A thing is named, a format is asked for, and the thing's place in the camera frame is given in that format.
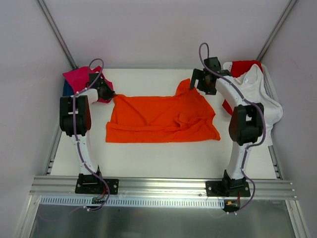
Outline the orange t shirt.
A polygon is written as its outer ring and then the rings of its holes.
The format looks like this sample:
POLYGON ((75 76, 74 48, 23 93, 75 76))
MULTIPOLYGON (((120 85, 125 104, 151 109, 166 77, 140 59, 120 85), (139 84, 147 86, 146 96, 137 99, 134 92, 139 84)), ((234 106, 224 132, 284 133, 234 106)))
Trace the orange t shirt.
POLYGON ((107 143, 170 143, 221 139, 216 115, 190 80, 181 81, 173 96, 114 97, 106 124, 107 143))

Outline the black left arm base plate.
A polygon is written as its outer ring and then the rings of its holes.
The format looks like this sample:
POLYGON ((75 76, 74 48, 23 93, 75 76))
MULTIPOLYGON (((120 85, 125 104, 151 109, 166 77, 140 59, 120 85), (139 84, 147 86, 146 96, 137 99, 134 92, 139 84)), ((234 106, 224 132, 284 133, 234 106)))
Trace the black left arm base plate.
POLYGON ((109 190, 107 190, 105 184, 93 175, 80 174, 77 179, 75 193, 76 194, 105 194, 117 195, 119 188, 119 180, 113 178, 106 178, 104 181, 107 183, 109 190))

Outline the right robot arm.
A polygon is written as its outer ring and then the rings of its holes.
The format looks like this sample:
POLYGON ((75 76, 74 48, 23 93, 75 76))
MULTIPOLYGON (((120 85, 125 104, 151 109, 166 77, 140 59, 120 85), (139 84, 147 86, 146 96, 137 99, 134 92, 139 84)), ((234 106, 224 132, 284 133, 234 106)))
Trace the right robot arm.
POLYGON ((202 70, 193 70, 190 89, 197 88, 208 95, 220 93, 233 108, 228 128, 233 142, 230 161, 221 180, 206 182, 207 196, 249 197, 251 180, 244 170, 250 149, 262 144, 258 138, 266 135, 264 107, 246 99, 217 57, 202 60, 202 65, 202 70))

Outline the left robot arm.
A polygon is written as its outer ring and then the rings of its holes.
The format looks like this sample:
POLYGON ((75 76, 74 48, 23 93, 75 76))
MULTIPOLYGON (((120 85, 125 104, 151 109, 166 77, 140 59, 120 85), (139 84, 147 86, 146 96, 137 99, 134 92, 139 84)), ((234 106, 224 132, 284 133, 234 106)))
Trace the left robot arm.
POLYGON ((90 144, 92 127, 90 105, 99 99, 109 100, 115 96, 102 73, 90 73, 84 89, 72 96, 62 96, 59 101, 59 126, 70 137, 80 163, 75 193, 118 193, 119 180, 102 178, 90 144))

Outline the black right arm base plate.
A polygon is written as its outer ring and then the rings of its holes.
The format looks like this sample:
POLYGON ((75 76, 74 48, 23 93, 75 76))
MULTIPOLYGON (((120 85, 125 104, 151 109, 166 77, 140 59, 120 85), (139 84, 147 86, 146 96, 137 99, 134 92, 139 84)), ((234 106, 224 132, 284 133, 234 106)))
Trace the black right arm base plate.
POLYGON ((250 197, 249 184, 244 181, 242 184, 234 187, 224 185, 222 181, 206 181, 206 193, 208 197, 250 197))

